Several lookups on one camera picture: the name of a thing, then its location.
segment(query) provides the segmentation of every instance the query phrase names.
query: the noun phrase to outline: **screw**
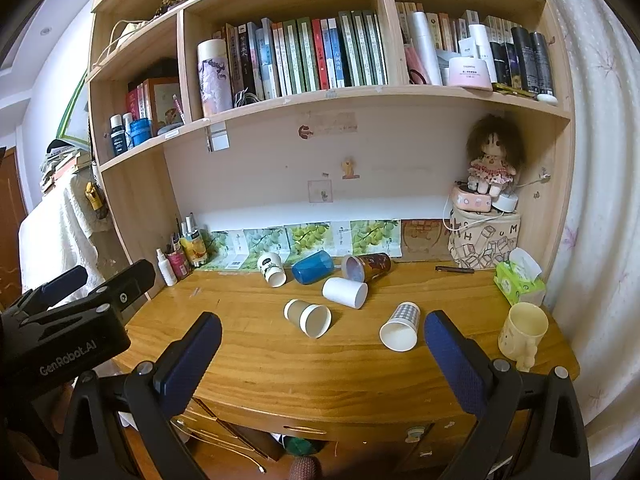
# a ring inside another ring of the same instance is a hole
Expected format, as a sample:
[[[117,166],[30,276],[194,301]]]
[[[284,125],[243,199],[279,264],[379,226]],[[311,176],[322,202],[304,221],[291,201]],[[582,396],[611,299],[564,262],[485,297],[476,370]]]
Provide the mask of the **screw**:
[[[554,368],[554,373],[561,379],[566,379],[569,376],[569,372],[563,366],[557,366]]]
[[[509,368],[511,368],[511,365],[504,359],[496,359],[494,361],[494,368],[499,372],[507,372]]]
[[[142,361],[138,366],[136,366],[136,373],[138,375],[147,375],[153,369],[154,364],[151,361]]]

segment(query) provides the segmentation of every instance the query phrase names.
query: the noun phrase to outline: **desk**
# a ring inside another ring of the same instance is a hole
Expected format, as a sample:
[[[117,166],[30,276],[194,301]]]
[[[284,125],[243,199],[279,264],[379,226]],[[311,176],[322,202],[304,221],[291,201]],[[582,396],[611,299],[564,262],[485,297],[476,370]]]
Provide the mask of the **desk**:
[[[420,324],[425,314],[442,309],[460,332],[497,358],[509,303],[493,275],[436,272],[426,262],[397,264],[370,284],[364,306],[354,310],[324,300],[324,280],[270,288],[257,272],[197,271],[142,307],[127,325],[131,346],[116,360],[131,369],[157,359],[209,310],[222,320],[222,345],[194,396],[220,420],[321,440],[404,440],[414,426],[470,415],[463,415],[440,373],[422,327],[416,347],[404,353],[381,343],[380,327],[401,301],[413,301],[420,306]],[[284,319],[292,298],[327,304],[332,325],[320,339]],[[556,365],[572,379],[579,373],[551,319],[532,371],[546,374]]]

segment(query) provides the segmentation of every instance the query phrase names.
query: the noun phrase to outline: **green tissue box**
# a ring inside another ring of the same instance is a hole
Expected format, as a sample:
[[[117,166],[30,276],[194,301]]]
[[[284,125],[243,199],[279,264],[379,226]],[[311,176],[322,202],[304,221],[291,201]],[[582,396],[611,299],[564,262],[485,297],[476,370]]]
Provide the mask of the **green tissue box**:
[[[545,298],[545,282],[538,277],[530,281],[513,262],[500,262],[495,267],[494,282],[512,305],[525,301],[540,306]]]

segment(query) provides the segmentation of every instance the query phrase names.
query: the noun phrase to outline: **white curtain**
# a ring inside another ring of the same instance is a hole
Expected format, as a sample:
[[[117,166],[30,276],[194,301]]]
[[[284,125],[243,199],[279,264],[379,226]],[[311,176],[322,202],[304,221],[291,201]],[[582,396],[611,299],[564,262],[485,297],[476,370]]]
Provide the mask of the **white curtain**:
[[[580,363],[591,477],[640,435],[640,54],[603,0],[553,0],[574,85],[575,168],[546,299]]]

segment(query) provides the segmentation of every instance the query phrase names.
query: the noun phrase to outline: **ceiling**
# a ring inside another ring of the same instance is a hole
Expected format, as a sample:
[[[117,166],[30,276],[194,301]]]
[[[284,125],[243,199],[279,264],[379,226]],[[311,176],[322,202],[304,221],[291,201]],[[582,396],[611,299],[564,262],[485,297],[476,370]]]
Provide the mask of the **ceiling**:
[[[22,123],[40,69],[88,1],[45,0],[18,37],[0,68],[0,137]]]

